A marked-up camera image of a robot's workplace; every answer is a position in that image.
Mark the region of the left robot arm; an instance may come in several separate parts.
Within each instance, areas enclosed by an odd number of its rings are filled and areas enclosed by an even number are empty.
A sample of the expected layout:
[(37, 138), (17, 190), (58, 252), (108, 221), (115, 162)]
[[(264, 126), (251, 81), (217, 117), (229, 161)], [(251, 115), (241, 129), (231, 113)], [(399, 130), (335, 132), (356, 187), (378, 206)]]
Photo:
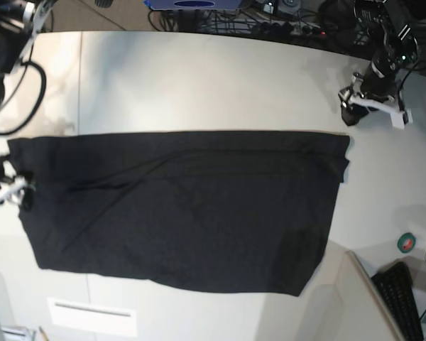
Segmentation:
[(418, 44), (399, 1), (355, 1), (354, 15), (375, 45), (364, 74), (355, 72), (351, 83), (338, 92), (342, 120), (355, 126), (371, 112), (390, 116), (391, 124), (404, 129), (413, 116), (403, 100), (398, 73), (416, 65)]

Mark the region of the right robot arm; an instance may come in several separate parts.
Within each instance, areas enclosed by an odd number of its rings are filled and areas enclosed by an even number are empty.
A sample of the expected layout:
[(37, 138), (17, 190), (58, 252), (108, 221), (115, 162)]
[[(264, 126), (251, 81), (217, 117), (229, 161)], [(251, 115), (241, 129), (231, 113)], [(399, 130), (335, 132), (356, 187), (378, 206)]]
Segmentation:
[[(20, 67), (33, 68), (40, 76), (38, 97), (28, 116), (17, 127), (0, 131), (0, 137), (9, 137), (26, 127), (36, 115), (47, 89), (47, 76), (42, 66), (30, 57), (33, 46), (47, 18), (53, 13), (55, 1), (0, 1), (0, 111), (6, 106), (5, 76)], [(0, 204), (8, 201), (20, 205), (31, 190), (31, 179), (25, 175), (9, 177), (4, 163), (9, 156), (0, 156)]]

